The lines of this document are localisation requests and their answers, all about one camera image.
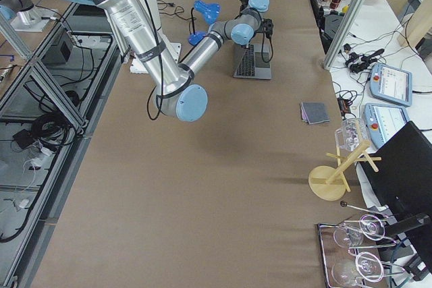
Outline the grey laptop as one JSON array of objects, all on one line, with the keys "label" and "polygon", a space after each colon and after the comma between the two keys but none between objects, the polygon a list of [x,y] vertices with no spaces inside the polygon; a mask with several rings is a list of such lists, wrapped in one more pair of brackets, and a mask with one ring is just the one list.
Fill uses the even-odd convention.
[{"label": "grey laptop", "polygon": [[270,80],[269,46],[255,43],[249,47],[234,45],[234,78]]}]

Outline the folded grey cloth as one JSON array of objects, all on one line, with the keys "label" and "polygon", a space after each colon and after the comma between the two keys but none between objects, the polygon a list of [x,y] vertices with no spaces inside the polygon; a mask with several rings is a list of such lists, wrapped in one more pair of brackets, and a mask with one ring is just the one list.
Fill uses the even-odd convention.
[{"label": "folded grey cloth", "polygon": [[330,122],[324,103],[301,102],[300,113],[302,120],[309,125]]}]

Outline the blue desk lamp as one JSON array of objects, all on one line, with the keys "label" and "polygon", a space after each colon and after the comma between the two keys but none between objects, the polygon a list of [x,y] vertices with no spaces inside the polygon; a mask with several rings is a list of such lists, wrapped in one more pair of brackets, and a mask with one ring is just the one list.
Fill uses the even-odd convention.
[{"label": "blue desk lamp", "polygon": [[196,10],[199,12],[204,18],[205,22],[208,25],[214,24],[219,17],[219,13],[221,10],[221,6],[218,3],[205,3],[202,0],[196,0],[194,2],[193,8],[190,10],[191,22],[192,22],[192,31],[188,37],[188,42],[192,46],[196,46],[207,34],[203,31],[196,31],[194,25],[194,16],[193,11]]}]

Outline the wooden mug tree stand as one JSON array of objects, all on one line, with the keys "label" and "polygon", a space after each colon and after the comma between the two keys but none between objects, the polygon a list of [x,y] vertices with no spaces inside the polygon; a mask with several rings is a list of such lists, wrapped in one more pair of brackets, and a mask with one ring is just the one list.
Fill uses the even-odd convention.
[{"label": "wooden mug tree stand", "polygon": [[313,193],[327,201],[336,201],[342,198],[346,192],[351,191],[344,171],[355,162],[368,162],[374,172],[378,172],[379,168],[375,162],[381,161],[382,158],[380,156],[372,157],[367,152],[370,145],[369,140],[363,140],[348,156],[337,156],[337,159],[341,160],[337,168],[325,165],[315,167],[308,176],[308,184]]}]

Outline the clear glass mug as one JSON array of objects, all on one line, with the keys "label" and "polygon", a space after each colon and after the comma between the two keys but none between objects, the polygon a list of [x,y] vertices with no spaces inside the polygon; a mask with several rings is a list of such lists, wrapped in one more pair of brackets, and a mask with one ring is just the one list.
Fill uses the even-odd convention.
[{"label": "clear glass mug", "polygon": [[359,145],[365,143],[365,148],[371,145],[367,127],[360,118],[345,119],[341,127],[335,131],[335,143],[337,149],[347,150],[349,152],[357,149]]}]

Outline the lower teach pendant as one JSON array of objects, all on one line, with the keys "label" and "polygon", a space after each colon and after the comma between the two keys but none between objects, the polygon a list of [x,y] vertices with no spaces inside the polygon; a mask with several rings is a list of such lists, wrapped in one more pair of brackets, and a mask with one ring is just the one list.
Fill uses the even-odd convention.
[{"label": "lower teach pendant", "polygon": [[402,106],[377,103],[364,106],[364,122],[375,148],[381,148],[408,121],[410,118]]}]

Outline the teach pendant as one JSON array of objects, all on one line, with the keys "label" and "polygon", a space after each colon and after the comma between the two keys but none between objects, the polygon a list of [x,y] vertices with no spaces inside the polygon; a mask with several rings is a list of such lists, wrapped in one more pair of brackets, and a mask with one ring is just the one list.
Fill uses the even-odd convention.
[{"label": "teach pendant", "polygon": [[412,104],[412,73],[382,63],[371,70],[371,95],[390,103],[410,107]]},{"label": "teach pendant", "polygon": [[364,106],[364,122],[375,148],[381,148],[408,121],[410,118],[402,106],[377,103]]}]

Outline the upper teach pendant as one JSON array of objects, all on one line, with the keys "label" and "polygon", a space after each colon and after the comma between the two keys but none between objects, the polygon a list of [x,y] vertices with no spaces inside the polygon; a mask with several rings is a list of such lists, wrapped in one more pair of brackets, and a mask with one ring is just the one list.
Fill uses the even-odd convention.
[{"label": "upper teach pendant", "polygon": [[371,95],[390,103],[410,107],[412,104],[412,73],[382,63],[371,70]]}]

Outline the upper wine glass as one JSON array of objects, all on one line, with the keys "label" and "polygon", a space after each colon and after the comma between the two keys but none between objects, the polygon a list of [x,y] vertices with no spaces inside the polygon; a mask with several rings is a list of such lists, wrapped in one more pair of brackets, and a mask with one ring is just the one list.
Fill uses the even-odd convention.
[{"label": "upper wine glass", "polygon": [[384,237],[383,221],[372,215],[364,214],[358,220],[348,219],[335,227],[333,239],[339,247],[360,247],[365,239],[379,241]]}]

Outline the wine glass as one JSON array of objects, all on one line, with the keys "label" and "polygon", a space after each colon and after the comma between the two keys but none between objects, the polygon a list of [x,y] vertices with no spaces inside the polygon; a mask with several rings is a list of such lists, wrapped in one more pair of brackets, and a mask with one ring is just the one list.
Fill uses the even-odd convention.
[{"label": "wine glass", "polygon": [[365,239],[379,241],[384,237],[383,221],[372,215],[364,214],[358,220],[348,219],[335,227],[333,239],[339,247],[360,247]]},{"label": "wine glass", "polygon": [[381,261],[370,252],[361,252],[355,259],[344,259],[336,262],[331,275],[341,287],[370,287],[384,277]]}]

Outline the black monitor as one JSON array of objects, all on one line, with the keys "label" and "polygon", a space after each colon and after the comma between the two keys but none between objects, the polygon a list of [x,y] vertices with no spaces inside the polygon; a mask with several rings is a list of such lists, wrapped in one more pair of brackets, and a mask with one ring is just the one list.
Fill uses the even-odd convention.
[{"label": "black monitor", "polygon": [[385,227],[386,235],[406,233],[421,260],[431,269],[431,223],[415,217],[431,216],[431,143],[409,121],[376,153],[381,160],[375,172],[367,162],[360,165],[380,205],[386,205],[396,223]]}]

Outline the lower wine glass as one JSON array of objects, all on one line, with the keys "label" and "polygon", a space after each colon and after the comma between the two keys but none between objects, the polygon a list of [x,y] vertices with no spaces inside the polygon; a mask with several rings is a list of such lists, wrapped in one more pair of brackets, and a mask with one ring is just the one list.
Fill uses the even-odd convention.
[{"label": "lower wine glass", "polygon": [[336,262],[331,275],[341,287],[370,287],[384,277],[381,261],[370,252],[361,252],[355,259],[344,259]]}]

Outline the aluminium frame column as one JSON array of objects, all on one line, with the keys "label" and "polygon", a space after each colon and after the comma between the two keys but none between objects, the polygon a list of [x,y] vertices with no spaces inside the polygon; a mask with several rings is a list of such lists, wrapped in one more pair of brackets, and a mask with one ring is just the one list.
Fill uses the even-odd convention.
[{"label": "aluminium frame column", "polygon": [[342,48],[344,40],[347,37],[364,1],[365,0],[352,0],[350,2],[348,12],[345,14],[344,19],[342,20],[342,23],[340,24],[332,40],[332,43],[329,47],[329,50],[323,60],[322,63],[323,69],[328,71],[330,70],[331,66],[333,65],[333,62],[335,61],[335,58],[338,55],[339,50]]}]

